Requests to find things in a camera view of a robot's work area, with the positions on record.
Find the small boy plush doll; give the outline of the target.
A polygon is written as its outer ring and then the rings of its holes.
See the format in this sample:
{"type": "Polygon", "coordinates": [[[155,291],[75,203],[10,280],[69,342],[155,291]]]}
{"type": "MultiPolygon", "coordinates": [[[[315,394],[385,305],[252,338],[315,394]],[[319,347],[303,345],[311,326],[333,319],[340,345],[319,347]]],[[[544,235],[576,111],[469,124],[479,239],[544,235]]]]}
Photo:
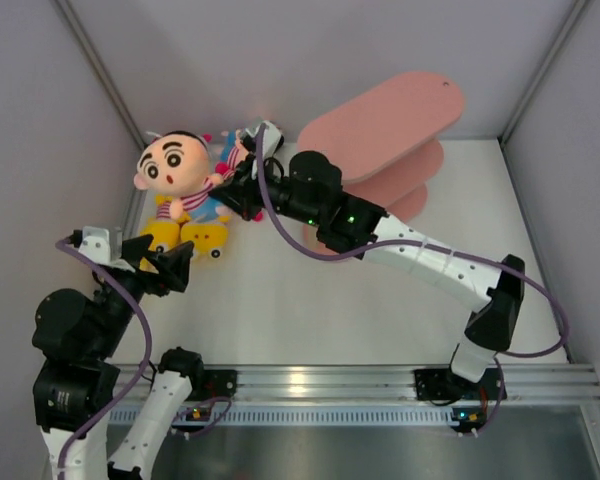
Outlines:
{"type": "Polygon", "coordinates": [[[237,165],[249,155],[249,150],[242,143],[241,129],[223,131],[221,138],[224,141],[223,148],[219,153],[215,172],[223,178],[230,176],[237,165]]]}

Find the large boy plush doll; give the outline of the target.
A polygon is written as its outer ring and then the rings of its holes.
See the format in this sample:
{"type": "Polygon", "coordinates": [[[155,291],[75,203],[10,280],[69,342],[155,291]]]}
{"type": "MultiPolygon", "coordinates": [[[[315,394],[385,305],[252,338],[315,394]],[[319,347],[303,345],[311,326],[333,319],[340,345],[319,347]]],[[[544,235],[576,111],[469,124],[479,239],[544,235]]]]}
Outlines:
{"type": "Polygon", "coordinates": [[[174,131],[155,139],[137,162],[134,185],[161,197],[160,220],[209,222],[226,219],[229,208],[209,196],[224,177],[213,171],[207,138],[174,131]]]}

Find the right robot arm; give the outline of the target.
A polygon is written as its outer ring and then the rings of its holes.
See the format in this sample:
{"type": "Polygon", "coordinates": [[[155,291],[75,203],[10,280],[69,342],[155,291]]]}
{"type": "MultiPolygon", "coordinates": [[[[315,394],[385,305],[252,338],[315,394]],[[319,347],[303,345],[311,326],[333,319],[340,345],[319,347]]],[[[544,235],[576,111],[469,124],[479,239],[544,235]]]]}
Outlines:
{"type": "Polygon", "coordinates": [[[267,210],[315,227],[328,261],[352,254],[396,267],[464,305],[470,317],[442,396],[471,396],[494,357],[510,348],[524,298],[524,261],[514,255],[481,261],[433,243],[385,208],[346,192],[341,170],[323,154],[300,152],[287,169],[273,157],[248,155],[210,195],[246,221],[267,210]]]}

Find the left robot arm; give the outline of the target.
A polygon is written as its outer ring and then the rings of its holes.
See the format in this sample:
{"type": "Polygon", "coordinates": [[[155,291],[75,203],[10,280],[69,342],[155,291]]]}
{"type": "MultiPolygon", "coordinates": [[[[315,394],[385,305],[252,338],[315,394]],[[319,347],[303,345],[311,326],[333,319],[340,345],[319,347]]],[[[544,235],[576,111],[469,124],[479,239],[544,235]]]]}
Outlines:
{"type": "Polygon", "coordinates": [[[47,295],[35,313],[32,344],[45,357],[34,382],[36,423],[57,479],[148,479],[159,450],[186,399],[206,386],[200,354],[176,347],[161,357],[150,393],[127,437],[113,454],[107,431],[114,407],[149,366],[152,334],[140,306],[146,295],[183,292],[194,244],[153,251],[146,234],[109,241],[107,230],[76,230],[58,250],[87,265],[100,281],[92,298],[70,288],[47,295]],[[132,319],[144,333],[144,353],[132,378],[116,386],[120,370],[109,358],[132,319]]]}

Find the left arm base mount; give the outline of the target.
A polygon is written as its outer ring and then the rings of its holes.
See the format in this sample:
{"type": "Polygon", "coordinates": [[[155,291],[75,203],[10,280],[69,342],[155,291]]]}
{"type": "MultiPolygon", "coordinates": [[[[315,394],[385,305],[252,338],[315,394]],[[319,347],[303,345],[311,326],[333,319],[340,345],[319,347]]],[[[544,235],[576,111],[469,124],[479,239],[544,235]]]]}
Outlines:
{"type": "Polygon", "coordinates": [[[195,402],[215,397],[230,397],[237,390],[238,372],[233,369],[205,370],[194,383],[189,399],[195,402]]]}

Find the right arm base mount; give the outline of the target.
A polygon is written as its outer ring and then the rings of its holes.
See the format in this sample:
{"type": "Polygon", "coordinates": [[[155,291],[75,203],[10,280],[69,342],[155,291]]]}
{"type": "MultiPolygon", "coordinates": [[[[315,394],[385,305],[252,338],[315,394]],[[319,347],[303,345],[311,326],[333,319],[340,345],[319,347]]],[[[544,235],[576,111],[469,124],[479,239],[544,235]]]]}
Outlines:
{"type": "Polygon", "coordinates": [[[449,368],[421,368],[413,374],[416,398],[434,403],[496,400],[503,385],[495,367],[488,368],[477,383],[453,374],[449,368]]]}

